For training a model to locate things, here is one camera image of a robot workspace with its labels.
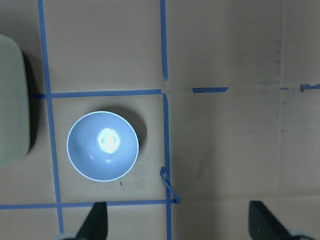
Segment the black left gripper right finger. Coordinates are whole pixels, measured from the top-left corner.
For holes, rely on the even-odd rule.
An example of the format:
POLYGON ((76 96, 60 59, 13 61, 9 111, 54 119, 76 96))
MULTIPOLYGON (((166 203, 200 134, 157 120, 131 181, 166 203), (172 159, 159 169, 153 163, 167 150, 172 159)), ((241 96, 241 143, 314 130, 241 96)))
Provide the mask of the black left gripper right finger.
POLYGON ((289 240, 293 236, 262 201, 249 202, 249 235, 252 240, 289 240))

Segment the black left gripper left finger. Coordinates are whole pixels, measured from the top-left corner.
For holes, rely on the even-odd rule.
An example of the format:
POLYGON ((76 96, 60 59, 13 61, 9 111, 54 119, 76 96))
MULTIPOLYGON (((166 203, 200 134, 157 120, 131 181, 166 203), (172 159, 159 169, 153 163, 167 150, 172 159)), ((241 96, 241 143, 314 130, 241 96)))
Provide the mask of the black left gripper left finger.
POLYGON ((108 213, 106 202, 95 202, 76 234, 77 240, 106 240, 108 213))

